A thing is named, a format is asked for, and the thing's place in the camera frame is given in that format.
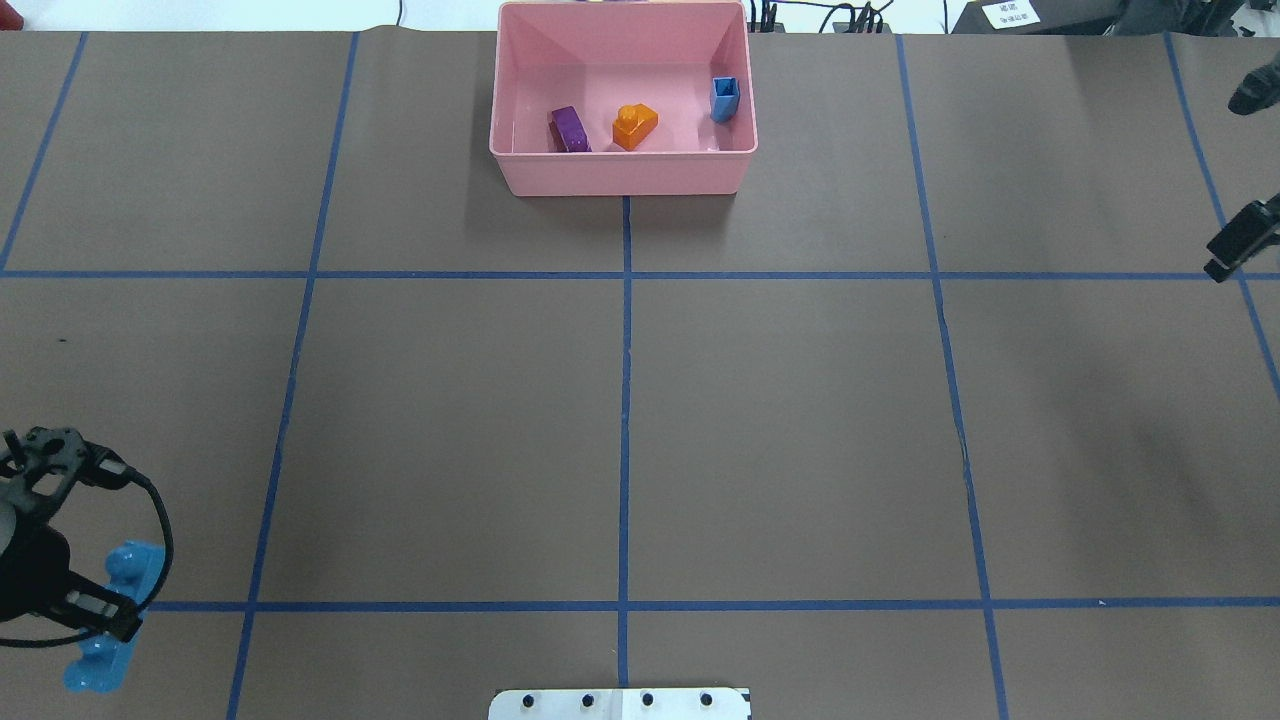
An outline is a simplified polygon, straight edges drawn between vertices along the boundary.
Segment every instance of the blue tape line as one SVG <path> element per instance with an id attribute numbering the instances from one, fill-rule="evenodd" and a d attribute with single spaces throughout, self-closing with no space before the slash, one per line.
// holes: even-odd
<path id="1" fill-rule="evenodd" d="M 622 273 L 522 270 L 321 270 L 321 279 L 620 281 Z"/>
<path id="2" fill-rule="evenodd" d="M 302 345 L 307 334 L 307 319 L 311 314 L 311 299 L 315 295 L 316 273 L 320 266 L 320 250 L 324 245 L 324 231 L 329 217 L 329 199 L 333 195 L 333 181 L 338 172 L 338 151 L 342 146 L 342 128 L 347 118 L 347 101 L 351 97 L 351 78 L 356 69 L 356 50 L 360 47 L 360 33 L 351 33 L 351 49 L 347 53 L 347 73 L 342 81 L 342 97 L 338 101 L 338 118 L 333 128 L 333 143 L 329 147 L 329 167 L 325 170 L 324 191 L 320 195 L 320 211 L 316 217 L 316 233 L 311 243 L 311 264 L 307 269 L 307 284 L 302 293 L 302 307 L 298 311 L 298 329 L 293 337 L 293 355 L 289 359 L 289 378 L 284 386 L 284 404 L 280 410 L 280 424 L 275 433 L 275 452 L 271 459 L 271 475 L 266 484 L 266 497 L 262 502 L 262 521 L 257 533 L 257 547 L 253 553 L 253 573 L 250 578 L 248 601 L 244 609 L 244 625 L 241 629 L 239 651 L 236 655 L 236 674 L 232 679 L 230 697 L 227 701 L 227 720 L 234 720 L 239 710 L 241 689 L 244 684 L 244 666 L 248 662 L 248 650 L 253 637 L 253 616 L 259 591 L 262 585 L 262 566 L 266 561 L 266 543 L 271 533 L 271 515 L 275 510 L 275 495 L 280 483 L 280 466 L 284 461 L 284 438 L 289 430 L 289 414 L 293 411 L 293 396 L 298 382 L 298 361 L 302 357 Z"/>
<path id="3" fill-rule="evenodd" d="M 319 270 L 317 279 L 493 279 L 493 281 L 621 281 L 616 272 L 522 270 Z M 1094 273 L 941 270 L 945 281 L 1165 281 L 1212 282 L 1204 273 Z M 306 279 L 307 270 L 0 270 L 13 279 Z M 928 281 L 928 272 L 634 272 L 632 281 Z M 1251 281 L 1280 281 L 1280 273 L 1249 273 Z"/>
<path id="4" fill-rule="evenodd" d="M 1219 227 L 1226 224 L 1226 215 L 1222 213 L 1222 204 L 1217 199 L 1217 186 L 1213 184 L 1213 176 L 1208 172 L 1208 160 L 1204 159 L 1204 150 L 1199 143 L 1199 133 L 1196 132 L 1196 122 L 1192 119 L 1192 106 L 1187 101 L 1187 90 L 1183 87 L 1183 70 L 1178 65 L 1178 54 L 1174 53 L 1174 36 L 1165 33 L 1165 53 L 1169 55 L 1169 68 L 1174 73 L 1174 87 L 1178 90 L 1178 104 L 1183 108 L 1183 122 L 1187 123 L 1187 135 L 1190 136 L 1192 150 L 1196 151 L 1196 161 L 1201 167 L 1201 177 L 1204 178 L 1204 187 L 1208 188 L 1208 199 L 1213 202 L 1213 215 L 1217 217 Z"/>
<path id="5" fill-rule="evenodd" d="M 1165 33 L 1165 51 L 1169 54 L 1169 69 L 1174 73 L 1174 87 L 1178 90 L 1178 102 L 1183 108 L 1183 120 L 1187 123 L 1187 135 L 1190 137 L 1192 149 L 1196 151 L 1196 160 L 1201 167 L 1201 176 L 1204 178 L 1204 187 L 1208 190 L 1208 199 L 1213 204 L 1213 215 L 1219 227 L 1226 225 L 1226 214 L 1222 213 L 1222 202 L 1217 195 L 1217 184 L 1213 182 L 1213 173 L 1208 169 L 1208 160 L 1204 158 L 1204 149 L 1201 146 L 1199 132 L 1196 131 L 1196 118 L 1192 117 L 1190 102 L 1187 101 L 1187 88 L 1183 86 L 1183 70 L 1178 64 L 1178 53 L 1174 51 L 1174 37 Z M 1249 324 L 1253 325 L 1253 336 L 1258 341 L 1258 351 L 1262 361 L 1267 366 L 1267 377 L 1271 379 L 1271 392 L 1280 400 L 1280 373 L 1276 372 L 1275 356 L 1271 354 L 1271 343 L 1267 333 L 1262 329 L 1262 319 L 1258 316 L 1258 307 L 1253 302 L 1253 292 L 1249 291 L 1249 282 L 1240 268 L 1235 272 L 1235 284 L 1240 288 L 1244 306 L 1249 313 Z"/>
<path id="6" fill-rule="evenodd" d="M 200 600 L 157 600 L 148 612 L 244 612 L 247 602 L 219 602 Z"/>
<path id="7" fill-rule="evenodd" d="M 1174 281 L 1174 282 L 1213 282 L 1201 273 L 1041 273 L 1041 272 L 968 272 L 942 270 L 938 275 L 945 281 Z"/>
<path id="8" fill-rule="evenodd" d="M 631 273 L 637 281 L 927 281 L 929 273 L 918 272 L 876 272 L 876 270 L 833 270 L 833 272 L 769 272 L 769 270 L 724 270 L 724 272 L 667 272 L 645 270 Z"/>
<path id="9" fill-rule="evenodd" d="M 45 154 L 49 152 L 49 142 L 54 138 L 54 128 L 58 127 L 58 118 L 63 114 L 63 105 L 72 91 L 72 81 L 76 79 L 76 70 L 79 69 L 81 58 L 84 55 L 84 44 L 88 42 L 88 33 L 82 32 L 76 44 L 76 53 L 72 55 L 72 64 L 67 68 L 63 78 L 63 88 L 58 91 L 58 101 L 54 102 L 54 111 L 49 114 L 49 124 L 45 126 L 45 136 L 40 138 L 40 147 L 36 158 L 31 163 L 31 172 L 27 173 L 27 184 L 22 187 L 22 196 L 18 199 L 18 209 L 9 223 L 9 233 L 4 238 L 4 247 L 0 247 L 0 270 L 9 264 L 9 254 L 13 252 L 13 243 L 18 240 L 18 228 L 22 227 L 22 217 L 27 214 L 27 202 L 31 192 L 36 188 L 36 178 L 40 177 L 40 168 L 45 164 Z"/>
<path id="10" fill-rule="evenodd" d="M 855 612 L 982 610 L 980 600 L 652 600 L 632 601 L 632 612 Z"/>
<path id="11" fill-rule="evenodd" d="M 306 270 L 3 270 L 14 279 L 303 279 Z"/>
<path id="12" fill-rule="evenodd" d="M 960 439 L 960 455 L 964 465 L 964 484 L 969 505 L 969 532 L 973 537 L 973 556 L 978 570 L 978 589 L 982 593 L 983 620 L 987 629 L 987 651 L 991 656 L 991 676 L 996 692 L 996 710 L 1001 720 L 1009 719 L 1009 702 L 1005 694 L 1005 673 L 1000 661 L 1000 639 L 996 634 L 996 614 L 991 606 L 991 583 L 987 579 L 987 555 L 982 543 L 982 523 L 978 518 L 978 493 L 973 486 L 973 466 L 969 461 L 969 439 L 964 429 L 964 410 L 960 406 L 960 386 L 956 382 L 955 359 L 951 352 L 951 331 L 942 296 L 942 277 L 938 273 L 938 254 L 933 242 L 933 219 L 929 214 L 929 196 L 924 184 L 924 161 L 920 158 L 920 140 L 915 127 L 915 110 L 911 102 L 911 81 L 906 67 L 906 46 L 902 36 L 893 36 L 897 42 L 897 68 L 902 79 L 902 104 L 906 110 L 906 132 L 911 141 L 911 161 L 915 165 L 915 192 L 920 200 L 920 222 L 924 225 L 924 246 L 929 255 L 929 273 L 933 281 L 933 304 L 938 315 L 938 332 L 942 338 L 942 360 L 947 370 L 947 387 L 951 392 L 951 416 Z"/>
<path id="13" fill-rule="evenodd" d="M 1280 607 L 1280 597 L 1069 597 L 993 600 L 997 610 L 1106 610 L 1126 607 Z"/>
<path id="14" fill-rule="evenodd" d="M 982 600 L 632 600 L 622 612 L 929 612 L 987 607 Z M 618 612 L 612 600 L 545 601 L 259 601 L 255 614 L 369 612 Z M 1132 607 L 1280 607 L 1280 596 L 993 598 L 993 610 L 1114 610 Z M 152 612 L 243 612 L 247 602 L 156 601 Z"/>
<path id="15" fill-rule="evenodd" d="M 630 682 L 627 666 L 631 594 L 631 199 L 622 199 L 622 413 L 618 438 L 618 687 Z"/>
<path id="16" fill-rule="evenodd" d="M 612 600 L 581 601 L 489 601 L 489 602 L 259 602 L 257 612 L 403 612 L 403 614 L 475 614 L 475 612 L 614 612 Z"/>

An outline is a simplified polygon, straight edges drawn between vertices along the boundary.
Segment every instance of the purple block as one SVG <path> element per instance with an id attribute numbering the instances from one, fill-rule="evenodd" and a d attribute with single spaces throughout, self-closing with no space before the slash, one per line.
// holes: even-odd
<path id="1" fill-rule="evenodd" d="M 591 151 L 586 131 L 582 129 L 582 120 L 577 119 L 577 110 L 572 105 L 552 110 L 552 135 L 556 136 L 556 147 L 562 152 Z"/>

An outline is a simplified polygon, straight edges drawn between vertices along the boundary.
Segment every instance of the robotic arm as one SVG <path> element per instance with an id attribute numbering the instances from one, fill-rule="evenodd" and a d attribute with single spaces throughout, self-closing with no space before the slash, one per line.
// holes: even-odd
<path id="1" fill-rule="evenodd" d="M 1276 102 L 1280 102 L 1280 53 L 1270 64 L 1245 76 L 1226 106 L 1236 115 L 1252 115 Z M 1208 251 L 1213 258 L 1204 265 L 1204 272 L 1216 282 L 1225 281 L 1249 258 L 1280 245 L 1277 232 L 1280 195 L 1267 202 L 1249 202 L 1210 241 Z"/>
<path id="2" fill-rule="evenodd" d="M 0 623 L 31 614 L 76 630 L 55 639 L 0 639 L 0 647 L 56 647 L 108 634 L 129 642 L 141 614 L 160 593 L 173 564 L 173 529 L 160 493 L 145 475 L 108 447 L 87 442 L 72 428 L 32 428 L 19 438 L 4 432 L 0 450 Z M 50 493 L 36 489 L 60 478 Z M 67 538 L 49 527 L 77 483 L 104 489 L 136 484 L 151 497 L 164 534 L 165 555 L 151 592 L 136 602 L 70 570 Z"/>

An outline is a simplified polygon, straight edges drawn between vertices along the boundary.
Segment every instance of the black cable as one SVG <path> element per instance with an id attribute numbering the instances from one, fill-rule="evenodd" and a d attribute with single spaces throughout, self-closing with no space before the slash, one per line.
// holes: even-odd
<path id="1" fill-rule="evenodd" d="M 849 29 L 846 29 L 845 32 L 854 32 L 854 28 L 858 28 L 858 32 L 864 32 L 864 28 L 865 32 L 870 32 L 872 24 L 874 22 L 876 22 L 876 8 L 872 8 L 872 4 L 868 3 L 863 5 L 863 9 L 858 13 L 858 22 L 850 23 Z"/>
<path id="2" fill-rule="evenodd" d="M 836 10 L 840 10 L 840 9 L 849 10 L 849 29 L 845 31 L 845 32 L 854 32 L 854 26 L 856 26 L 858 22 L 860 22 L 856 18 L 858 8 L 854 8 L 849 3 L 840 3 L 837 5 L 832 5 L 831 3 L 813 3 L 812 0 L 768 0 L 768 1 L 769 1 L 771 5 L 805 5 L 805 6 L 809 6 L 809 8 L 827 8 L 829 12 L 827 13 L 827 17 L 823 18 L 822 24 L 818 27 L 818 32 L 819 33 L 822 33 L 823 31 L 827 29 L 827 23 L 831 22 L 831 17 L 833 14 L 836 14 Z M 867 32 L 872 32 L 870 31 L 872 23 L 876 23 L 878 28 L 883 28 L 884 27 L 884 15 L 882 15 L 882 13 L 890 5 L 892 5 L 895 1 L 896 0 L 888 0 L 888 3 L 884 3 L 884 5 L 882 5 L 879 9 L 876 9 L 874 6 L 872 6 L 870 3 L 868 3 L 863 8 L 863 10 L 870 9 L 870 13 L 869 13 L 869 17 L 868 17 L 868 22 L 867 22 L 867 27 L 868 27 Z M 773 17 L 774 18 L 777 18 L 777 12 L 778 12 L 778 9 L 773 8 Z"/>
<path id="3" fill-rule="evenodd" d="M 151 480 L 147 479 L 142 473 L 134 471 L 131 478 L 134 484 L 146 491 L 147 496 L 151 498 L 151 505 L 156 510 L 156 518 L 160 519 L 160 534 L 164 537 L 164 564 L 160 565 L 160 575 L 156 578 L 156 584 L 151 587 L 151 592 L 147 593 L 146 600 L 138 603 L 138 614 L 141 615 L 151 602 L 160 594 L 160 588 L 164 587 L 165 580 L 169 578 L 169 569 L 173 566 L 173 525 L 169 524 L 169 511 L 164 506 L 164 500 L 160 500 L 160 491 L 156 489 Z M 0 638 L 0 647 L 17 647 L 17 648 L 49 648 L 49 647 L 61 647 L 67 644 L 74 644 L 81 641 L 87 641 L 90 638 L 96 638 L 101 635 L 101 630 L 84 630 L 76 635 L 67 635 L 61 638 L 41 639 L 41 641 L 24 641 L 17 638 Z"/>
<path id="4" fill-rule="evenodd" d="M 169 511 L 165 510 L 164 501 L 160 500 L 160 491 L 151 484 L 151 480 L 142 473 L 134 471 L 133 482 L 145 489 L 151 498 L 151 505 L 156 509 L 156 518 L 160 519 L 160 537 L 164 538 L 164 562 L 160 565 L 160 575 L 156 578 L 156 584 L 151 587 L 147 598 L 138 603 L 138 612 L 142 612 L 160 594 L 160 588 L 169 579 L 169 569 L 173 568 L 173 525 L 169 524 Z"/>
<path id="5" fill-rule="evenodd" d="M 835 15 L 836 10 L 840 9 L 849 10 L 849 24 L 850 26 L 854 24 L 854 13 L 856 13 L 858 10 L 849 3 L 841 3 L 840 5 L 828 5 L 828 8 L 831 8 L 831 10 L 827 12 L 826 18 L 822 18 L 822 24 L 818 26 L 818 35 L 822 35 L 822 31 L 827 29 L 827 23 L 831 22 L 831 15 Z"/>
<path id="6" fill-rule="evenodd" d="M 65 638 L 54 638 L 49 641 L 20 641 L 17 638 L 0 638 L 0 647 L 18 647 L 18 648 L 44 648 L 44 647 L 61 647 L 64 644 L 76 644 L 81 641 L 87 641 L 90 638 L 96 638 L 102 634 L 102 630 L 84 630 L 78 635 L 70 635 Z"/>
<path id="7" fill-rule="evenodd" d="M 760 24 L 756 26 L 756 32 L 773 32 L 773 24 L 777 19 L 778 8 L 773 0 L 760 0 Z"/>

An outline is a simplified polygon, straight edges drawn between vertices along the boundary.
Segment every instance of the blue block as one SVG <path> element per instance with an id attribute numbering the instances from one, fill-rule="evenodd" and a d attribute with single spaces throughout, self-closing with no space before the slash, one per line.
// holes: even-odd
<path id="1" fill-rule="evenodd" d="M 736 77 L 712 78 L 712 119 L 727 123 L 737 113 L 741 97 Z"/>
<path id="2" fill-rule="evenodd" d="M 106 589 L 128 596 L 133 602 L 142 602 L 160 579 L 163 565 L 163 547 L 127 541 L 106 556 L 106 573 L 111 577 Z M 77 693 L 82 691 L 109 693 L 119 688 L 124 683 L 124 674 L 129 670 L 129 661 L 133 660 L 136 642 L 138 635 L 122 643 L 106 634 L 81 641 L 79 648 L 84 656 L 67 666 L 63 684 Z"/>

